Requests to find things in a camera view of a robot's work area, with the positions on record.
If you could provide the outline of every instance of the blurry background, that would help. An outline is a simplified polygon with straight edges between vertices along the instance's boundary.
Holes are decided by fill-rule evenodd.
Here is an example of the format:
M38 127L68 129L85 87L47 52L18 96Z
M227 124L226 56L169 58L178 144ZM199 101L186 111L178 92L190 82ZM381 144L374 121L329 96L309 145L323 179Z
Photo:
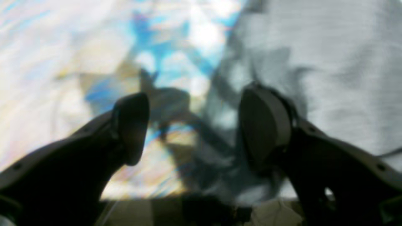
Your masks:
M0 170L144 91L143 158L103 197L186 191L212 72L244 0L1 0Z

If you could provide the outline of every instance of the gray fabric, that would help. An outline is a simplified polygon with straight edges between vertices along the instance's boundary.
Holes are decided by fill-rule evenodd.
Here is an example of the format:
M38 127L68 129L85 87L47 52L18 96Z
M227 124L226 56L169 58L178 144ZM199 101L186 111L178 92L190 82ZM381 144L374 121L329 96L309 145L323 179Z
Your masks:
M374 155L388 153L402 146L401 37L397 0L250 1L213 79L203 120L236 146L240 92L258 80L291 97L328 135ZM248 171L240 148L201 140L194 155L205 193L241 205L279 194L276 177L262 181ZM386 160L402 171L400 159Z

